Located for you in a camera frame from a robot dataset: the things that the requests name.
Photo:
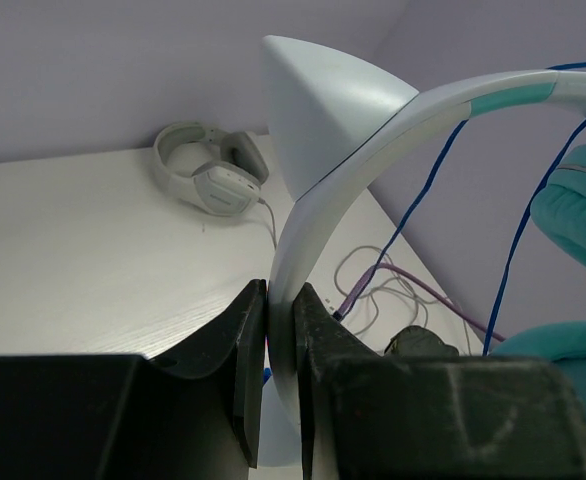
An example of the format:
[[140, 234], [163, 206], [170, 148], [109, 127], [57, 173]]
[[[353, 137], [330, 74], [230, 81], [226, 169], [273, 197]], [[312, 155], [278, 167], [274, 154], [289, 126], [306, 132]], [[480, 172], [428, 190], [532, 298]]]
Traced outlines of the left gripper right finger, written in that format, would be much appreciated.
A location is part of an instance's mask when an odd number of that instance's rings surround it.
[[586, 412], [527, 357], [373, 352], [311, 285], [294, 302], [307, 479], [586, 479]]

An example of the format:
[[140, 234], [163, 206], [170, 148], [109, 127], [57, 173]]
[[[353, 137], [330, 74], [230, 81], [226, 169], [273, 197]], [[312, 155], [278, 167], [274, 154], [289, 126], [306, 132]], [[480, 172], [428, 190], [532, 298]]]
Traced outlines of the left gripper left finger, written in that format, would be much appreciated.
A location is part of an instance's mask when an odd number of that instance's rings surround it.
[[0, 356], [0, 479], [245, 479], [258, 460], [266, 284], [152, 357]]

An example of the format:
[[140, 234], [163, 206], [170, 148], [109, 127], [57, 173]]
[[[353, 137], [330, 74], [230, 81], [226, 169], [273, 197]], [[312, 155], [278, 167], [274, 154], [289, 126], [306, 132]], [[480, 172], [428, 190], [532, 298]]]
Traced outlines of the teal cat-ear headphones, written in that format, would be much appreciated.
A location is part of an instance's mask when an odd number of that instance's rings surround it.
[[[550, 103], [586, 124], [586, 62], [505, 72], [421, 92], [349, 54], [280, 36], [262, 47], [269, 131], [294, 205], [268, 285], [273, 380], [301, 440], [294, 302], [328, 240], [358, 196], [394, 162], [441, 132], [456, 137], [472, 118]], [[586, 322], [525, 331], [480, 355], [527, 357], [557, 367], [586, 412]]]

